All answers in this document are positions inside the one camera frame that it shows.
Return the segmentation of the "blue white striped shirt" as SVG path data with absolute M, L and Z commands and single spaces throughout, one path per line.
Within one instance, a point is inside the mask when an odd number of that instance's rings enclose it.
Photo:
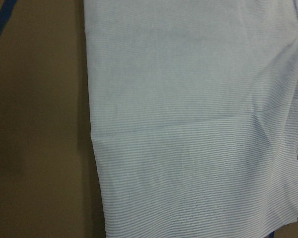
M 297 0 L 86 0 L 84 23 L 107 237 L 297 221 Z

